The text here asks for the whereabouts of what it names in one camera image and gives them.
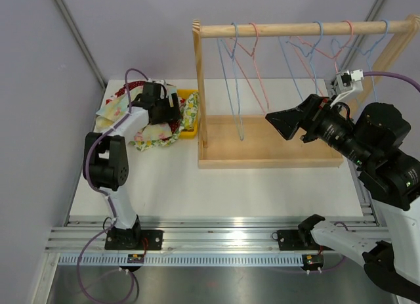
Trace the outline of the lemon print skirt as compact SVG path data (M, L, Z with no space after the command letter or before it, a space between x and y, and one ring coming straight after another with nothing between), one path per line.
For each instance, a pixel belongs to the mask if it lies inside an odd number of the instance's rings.
M198 130L198 91L178 89L181 118L171 123L148 125L140 130L129 142L138 151L143 152L153 147L170 146L179 139L193 139Z

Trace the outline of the pastel floral garment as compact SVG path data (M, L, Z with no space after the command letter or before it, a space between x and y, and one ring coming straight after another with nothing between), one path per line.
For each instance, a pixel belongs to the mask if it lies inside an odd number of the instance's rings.
M96 128L99 131L107 129L117 122L128 109L128 98L126 88L122 87L115 92L106 104L96 112ZM148 148L177 140L180 135L180 120L171 123L149 124L139 129L137 134L130 141L139 148Z

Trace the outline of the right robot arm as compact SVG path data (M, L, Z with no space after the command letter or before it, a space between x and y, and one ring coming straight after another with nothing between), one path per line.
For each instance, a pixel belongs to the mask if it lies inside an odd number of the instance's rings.
M285 140L302 129L304 143L319 139L350 160L382 213L390 241L366 242L314 214L297 227L299 244L335 250L359 264L382 290L418 302L419 161L400 149L411 126L391 104L368 104L356 121L342 115L344 109L344 102L313 94L266 120Z

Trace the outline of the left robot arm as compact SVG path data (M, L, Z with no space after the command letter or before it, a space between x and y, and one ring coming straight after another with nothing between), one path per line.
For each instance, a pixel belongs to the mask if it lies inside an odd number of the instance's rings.
M141 93L128 96L127 108L109 128L85 137L83 176L103 195L110 209L106 250L159 250L160 230L143 230L125 183L129 176L127 144L147 125L180 119L177 90L155 81L144 83Z

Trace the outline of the pink wire hanger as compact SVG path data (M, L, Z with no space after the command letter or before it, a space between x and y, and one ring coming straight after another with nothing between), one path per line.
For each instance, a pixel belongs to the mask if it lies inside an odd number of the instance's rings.
M253 28L254 33L255 33L255 41L254 41L254 44L252 46L252 49L249 51L239 41L236 42L236 45L238 45L240 47L240 49L248 57L250 57L252 59L253 67L254 67L256 77L257 77L257 80L259 82L259 85L260 85L260 88L261 88L261 91L262 91L264 102L262 102L261 99L259 98L254 86L251 84L247 74L245 73L245 71L242 68L241 64L239 63L238 59L235 58L234 60L235 60L236 64L238 65L238 67L240 69L240 72L242 73L242 76L245 78L254 99L256 100L257 104L259 105L259 108L261 109L262 114L266 115L267 112L270 111L270 101L269 101L268 95L266 93L266 89L265 89L263 80L261 78L260 71L259 71L259 68L257 66L257 61L256 61L256 50L257 50L257 45L259 44L260 31L259 31L259 28L256 25L256 23L249 22L248 24Z
M319 50L316 47L317 44L321 41L322 35L320 36L319 40L316 42L315 45L313 45L313 44L305 41L304 39L301 39L300 36L297 36L297 39L300 41L301 44L307 45L307 46L311 47L311 51L317 51L320 54L322 54L325 57L327 57L328 59L333 60L335 71L337 73L339 72L339 67L338 67L338 64L337 64L337 58L342 53L343 49L346 48L348 46L348 44L352 41L352 38L354 36L354 26L353 26L353 23L351 21L349 21L349 20L343 20L343 22L346 22L350 26L350 37L349 37L349 39L347 40L347 42L343 46L339 46L339 50L336 53L334 52L333 42L335 41L337 44L339 44L339 42L336 39L334 39L334 38L331 40L330 48L331 48L331 52L333 53L333 56L329 56L328 54L322 52L321 50Z

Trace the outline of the red polka dot garment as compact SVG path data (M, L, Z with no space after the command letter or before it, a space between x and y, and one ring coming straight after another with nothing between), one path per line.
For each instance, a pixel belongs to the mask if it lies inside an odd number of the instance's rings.
M134 81L134 82L130 82L128 83L128 87L130 90L130 94L131 94L131 102L135 99L135 97L140 94L142 92L142 88L144 83L147 81ZM166 90L168 92L168 94L170 95L171 93L177 93L177 88L174 85L171 84L167 84L166 86ZM183 101L181 101L181 99L178 97L179 100L179 105L180 105L180 121L182 120L182 103Z

